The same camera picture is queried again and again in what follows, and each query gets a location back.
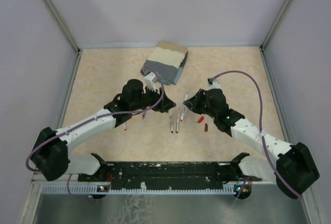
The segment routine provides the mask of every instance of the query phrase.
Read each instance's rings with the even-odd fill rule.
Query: table top
[[[63,126],[72,125],[97,112],[122,91],[130,79],[143,81],[140,68],[153,48],[85,49],[71,92]],[[252,75],[261,88],[263,129],[283,139],[275,103],[258,47],[189,47],[187,63],[176,85],[165,86],[167,96],[177,103],[172,110],[174,127],[178,108],[200,89],[207,78],[227,70]],[[259,98],[255,85],[241,74],[219,78],[229,107],[259,122]],[[213,120],[187,111],[179,132],[170,133],[169,115],[149,111],[145,119],[133,116],[123,125],[100,133],[75,148],[74,154],[97,153],[108,161],[230,161],[241,152],[263,157],[242,141],[220,132]],[[205,123],[208,132],[204,131]]]

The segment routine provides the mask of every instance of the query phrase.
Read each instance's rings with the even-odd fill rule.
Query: folded cloth
[[[164,84],[176,84],[185,66],[187,54],[187,47],[162,41],[148,57],[140,72],[145,76],[149,69],[152,69],[160,74]]]

